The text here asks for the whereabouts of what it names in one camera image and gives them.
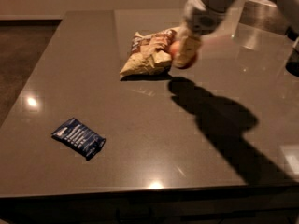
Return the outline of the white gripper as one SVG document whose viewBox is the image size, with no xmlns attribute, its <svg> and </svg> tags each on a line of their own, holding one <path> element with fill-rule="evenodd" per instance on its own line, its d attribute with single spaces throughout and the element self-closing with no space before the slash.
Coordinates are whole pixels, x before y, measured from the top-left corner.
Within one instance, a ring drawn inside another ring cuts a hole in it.
<svg viewBox="0 0 299 224">
<path fill-rule="evenodd" d="M 200 36 L 211 34 L 218 28 L 234 1 L 187 0 L 175 41 L 180 42 L 183 50 L 197 54 L 202 45 Z"/>
</svg>

